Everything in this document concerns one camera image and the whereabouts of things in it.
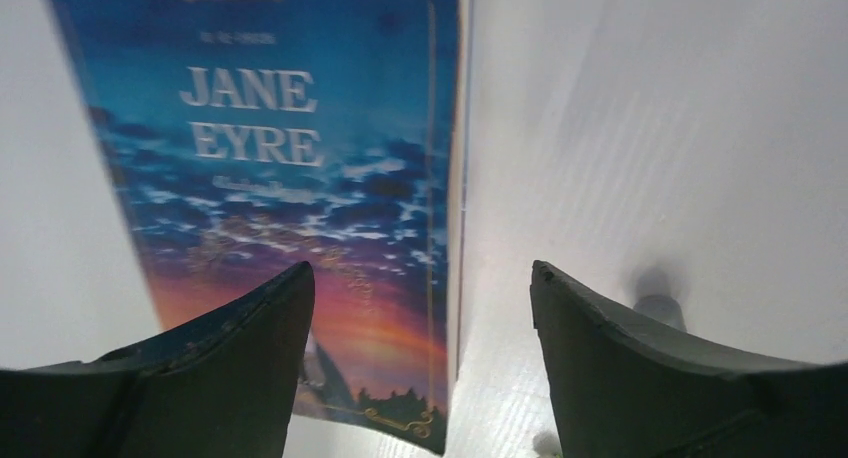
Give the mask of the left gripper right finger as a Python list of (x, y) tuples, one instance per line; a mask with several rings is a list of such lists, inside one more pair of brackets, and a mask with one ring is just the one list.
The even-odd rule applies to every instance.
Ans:
[(678, 330), (537, 260), (530, 285), (568, 457), (843, 457), (847, 366)]

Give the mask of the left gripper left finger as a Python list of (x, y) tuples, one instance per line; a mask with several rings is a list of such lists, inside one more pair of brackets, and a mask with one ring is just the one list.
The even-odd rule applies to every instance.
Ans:
[(92, 362), (1, 373), (5, 457), (279, 457), (315, 302), (300, 262)]

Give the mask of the Jane Eyre book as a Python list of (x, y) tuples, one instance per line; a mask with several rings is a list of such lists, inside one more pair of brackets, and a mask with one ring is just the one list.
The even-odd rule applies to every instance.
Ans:
[(156, 314), (309, 262), (294, 411), (446, 449), (471, 0), (48, 0)]

